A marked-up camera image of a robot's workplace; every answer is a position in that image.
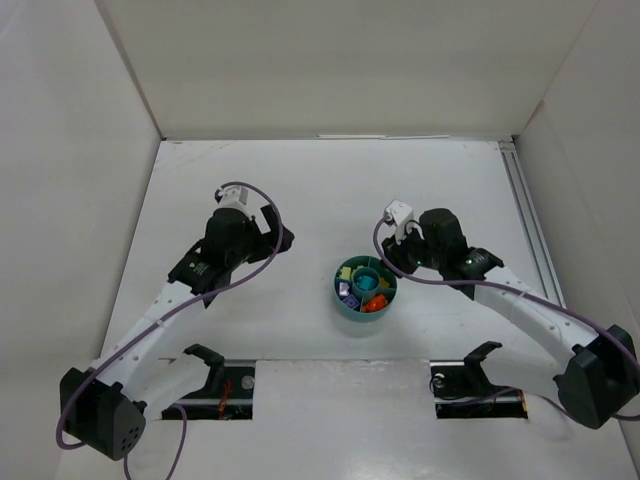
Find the lime green square lego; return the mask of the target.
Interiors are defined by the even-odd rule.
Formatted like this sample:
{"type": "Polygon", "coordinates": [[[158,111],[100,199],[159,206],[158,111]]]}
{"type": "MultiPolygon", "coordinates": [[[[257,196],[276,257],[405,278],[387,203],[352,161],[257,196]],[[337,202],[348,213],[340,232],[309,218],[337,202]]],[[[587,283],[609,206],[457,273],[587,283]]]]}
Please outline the lime green square lego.
{"type": "Polygon", "coordinates": [[[339,271],[339,278],[341,280],[350,281],[353,278],[354,269],[348,266],[342,266],[339,271]]]}

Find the teal square lego brick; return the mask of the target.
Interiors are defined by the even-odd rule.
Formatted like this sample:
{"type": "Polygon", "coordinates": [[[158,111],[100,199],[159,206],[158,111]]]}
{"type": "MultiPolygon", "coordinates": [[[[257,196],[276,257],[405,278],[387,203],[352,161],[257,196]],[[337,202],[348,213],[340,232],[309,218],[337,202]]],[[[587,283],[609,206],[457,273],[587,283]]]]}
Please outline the teal square lego brick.
{"type": "Polygon", "coordinates": [[[355,280],[355,285],[363,291],[373,291],[378,285],[378,278],[369,274],[359,275],[355,280]]]}

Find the orange round dome lego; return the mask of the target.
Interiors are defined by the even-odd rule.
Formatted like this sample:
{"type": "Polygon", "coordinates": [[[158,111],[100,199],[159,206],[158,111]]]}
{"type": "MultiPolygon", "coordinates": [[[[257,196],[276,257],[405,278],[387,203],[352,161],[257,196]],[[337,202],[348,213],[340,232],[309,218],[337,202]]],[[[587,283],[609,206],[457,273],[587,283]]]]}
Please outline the orange round dome lego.
{"type": "Polygon", "coordinates": [[[389,304],[385,295],[379,294],[370,301],[364,303],[361,308],[362,313],[375,313],[384,310],[389,304]]]}

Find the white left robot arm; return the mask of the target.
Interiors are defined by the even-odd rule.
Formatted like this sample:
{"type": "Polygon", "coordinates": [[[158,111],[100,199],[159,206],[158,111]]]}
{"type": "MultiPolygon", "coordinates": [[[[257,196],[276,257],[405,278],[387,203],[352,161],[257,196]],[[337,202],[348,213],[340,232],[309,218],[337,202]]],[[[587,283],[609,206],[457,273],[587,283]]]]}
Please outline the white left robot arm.
{"type": "Polygon", "coordinates": [[[294,236],[284,226],[278,207],[269,202],[261,213],[267,232],[260,230],[240,201],[219,203],[203,238],[172,268],[143,317],[110,352],[84,370],[71,368],[63,375],[55,430],[59,448],[88,446],[119,461],[137,445],[146,425],[175,408],[178,400],[219,388],[224,358],[199,343],[184,347],[164,367],[156,363],[217,296],[255,278],[250,273],[234,279],[240,266],[256,264],[265,270],[290,249],[294,236]]]}

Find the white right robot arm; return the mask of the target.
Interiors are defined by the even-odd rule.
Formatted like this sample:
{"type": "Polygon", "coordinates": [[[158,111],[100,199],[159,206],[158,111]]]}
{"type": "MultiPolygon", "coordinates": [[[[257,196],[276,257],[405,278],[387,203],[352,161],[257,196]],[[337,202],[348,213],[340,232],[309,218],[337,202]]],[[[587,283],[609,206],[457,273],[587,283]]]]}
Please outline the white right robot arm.
{"type": "Polygon", "coordinates": [[[464,408],[520,390],[545,398],[590,429],[623,419],[622,409],[639,394],[639,361],[626,330],[603,328],[537,294],[499,257],[469,246],[458,218],[446,208],[416,216],[410,206],[394,200],[378,223],[394,231],[373,243],[397,277],[417,282],[419,268],[438,272],[435,285],[457,290],[500,315],[550,357],[532,364],[493,362],[491,354],[503,345],[486,341],[461,360],[432,367],[436,397],[464,408]]]}

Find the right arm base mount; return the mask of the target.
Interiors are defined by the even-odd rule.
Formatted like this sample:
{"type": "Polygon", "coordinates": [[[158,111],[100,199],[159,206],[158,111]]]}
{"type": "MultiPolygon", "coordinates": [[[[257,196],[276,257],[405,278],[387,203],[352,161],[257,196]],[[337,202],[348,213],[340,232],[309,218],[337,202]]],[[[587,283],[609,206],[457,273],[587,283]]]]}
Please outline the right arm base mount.
{"type": "Polygon", "coordinates": [[[482,362],[502,347],[488,341],[462,360],[431,360],[429,390],[434,396],[439,420],[527,419],[521,390],[491,384],[482,370],[482,362]]]}

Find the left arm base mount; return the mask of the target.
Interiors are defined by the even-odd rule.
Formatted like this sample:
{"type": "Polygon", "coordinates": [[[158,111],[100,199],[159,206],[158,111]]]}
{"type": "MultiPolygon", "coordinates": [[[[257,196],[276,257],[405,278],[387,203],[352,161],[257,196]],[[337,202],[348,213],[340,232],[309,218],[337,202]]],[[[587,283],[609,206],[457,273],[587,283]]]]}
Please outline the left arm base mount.
{"type": "Polygon", "coordinates": [[[199,344],[184,350],[199,358],[208,368],[208,376],[200,389],[175,402],[162,412],[163,420],[180,420],[181,406],[188,420],[232,421],[253,418],[256,362],[226,360],[222,355],[199,344]]]}

